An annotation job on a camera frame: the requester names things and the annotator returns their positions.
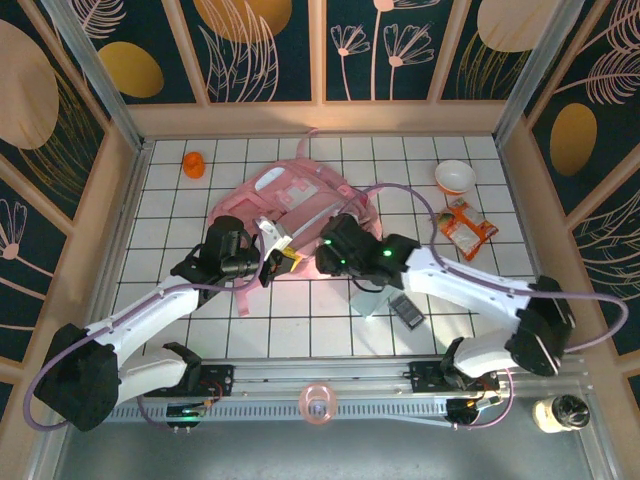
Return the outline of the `pale teal pencil pouch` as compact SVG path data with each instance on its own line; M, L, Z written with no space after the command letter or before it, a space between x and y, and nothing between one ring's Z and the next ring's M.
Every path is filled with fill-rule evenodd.
M389 313L389 299L394 294L395 290L391 287L385 287L376 293L357 289L350 299L350 306L355 313L364 318L387 315Z

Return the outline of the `pink backpack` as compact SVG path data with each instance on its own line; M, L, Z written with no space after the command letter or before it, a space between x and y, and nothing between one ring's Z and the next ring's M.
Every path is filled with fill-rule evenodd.
M339 211L352 214L365 231L382 237L373 195L358 193L341 174L309 158L307 147L308 139L301 139L294 158L268 164L223 197L208 215L209 224L219 216L234 216L251 235L256 233L253 222L261 216L282 225L292 237L287 247L301 257L293 271L277 274L288 280L326 277L318 272L314 253L321 230Z

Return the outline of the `black calculator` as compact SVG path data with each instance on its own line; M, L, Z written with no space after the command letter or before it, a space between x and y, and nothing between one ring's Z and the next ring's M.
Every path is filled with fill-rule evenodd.
M405 325L413 331L425 320L425 315L416 304L404 293L391 297L388 301L390 311Z

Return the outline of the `small orange cup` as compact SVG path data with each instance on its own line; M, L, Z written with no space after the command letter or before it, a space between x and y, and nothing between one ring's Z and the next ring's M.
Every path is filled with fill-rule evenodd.
M199 152L186 153L182 161L182 170L188 178L201 178L206 170L203 155Z

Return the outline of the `orange snack packet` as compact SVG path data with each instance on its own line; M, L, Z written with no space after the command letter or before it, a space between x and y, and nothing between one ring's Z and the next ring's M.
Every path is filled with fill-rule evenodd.
M437 216L440 232L471 261L499 229L471 206L464 198L455 199Z

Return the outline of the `white bowl orange rim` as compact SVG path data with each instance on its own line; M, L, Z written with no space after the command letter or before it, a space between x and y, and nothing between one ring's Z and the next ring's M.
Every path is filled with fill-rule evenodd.
M461 160L445 160L434 172L438 187L447 195L462 195L476 184L472 167Z

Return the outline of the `pink tape roll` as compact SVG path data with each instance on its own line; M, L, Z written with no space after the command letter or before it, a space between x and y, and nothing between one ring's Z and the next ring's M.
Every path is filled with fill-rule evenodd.
M305 421L323 425L337 413L337 396L328 385L310 384L301 391L298 407Z

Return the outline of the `white bottle black cap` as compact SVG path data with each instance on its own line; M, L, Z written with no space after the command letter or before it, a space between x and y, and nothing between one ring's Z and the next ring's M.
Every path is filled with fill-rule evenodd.
M536 426L548 434L580 430L591 420L586 402L574 395L560 395L537 401L532 407Z

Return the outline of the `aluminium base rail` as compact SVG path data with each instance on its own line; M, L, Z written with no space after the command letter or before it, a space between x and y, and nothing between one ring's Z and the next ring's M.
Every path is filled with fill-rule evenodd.
M413 393L403 373L414 361L439 361L438 357L388 357L343 359L261 359L221 362L204 361L202 365L233 365L234 381L229 397L250 399L295 398L310 384L328 385L339 398L389 397L394 394L472 397L479 393ZM119 404L174 384L177 361L167 352L158 357L138 357L127 361L117 374ZM504 371L495 370L501 394L508 391Z

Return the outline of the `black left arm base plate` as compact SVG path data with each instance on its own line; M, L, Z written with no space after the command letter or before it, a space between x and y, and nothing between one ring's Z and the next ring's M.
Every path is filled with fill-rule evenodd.
M230 396L234 381L233 365L200 365L187 370L173 387L162 387L148 393L147 398L199 398Z

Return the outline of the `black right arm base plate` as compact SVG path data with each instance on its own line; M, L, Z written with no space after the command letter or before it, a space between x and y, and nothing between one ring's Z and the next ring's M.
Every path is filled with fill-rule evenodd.
M435 360L410 362L403 376L410 381L413 393L484 393L500 390L499 379L495 372L486 373L477 379L463 379L461 382L456 382L445 378L440 369L440 362Z

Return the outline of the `aluminium frame post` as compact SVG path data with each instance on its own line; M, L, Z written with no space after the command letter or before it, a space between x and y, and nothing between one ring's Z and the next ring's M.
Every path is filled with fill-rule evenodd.
M142 137L127 106L111 81L98 53L77 21L67 0L42 0L50 18L56 23L62 38L87 74L89 82L106 107L127 143L136 154L142 150Z
M502 151L537 86L549 70L566 36L575 24L585 0L560 0L528 57L493 132L496 148Z

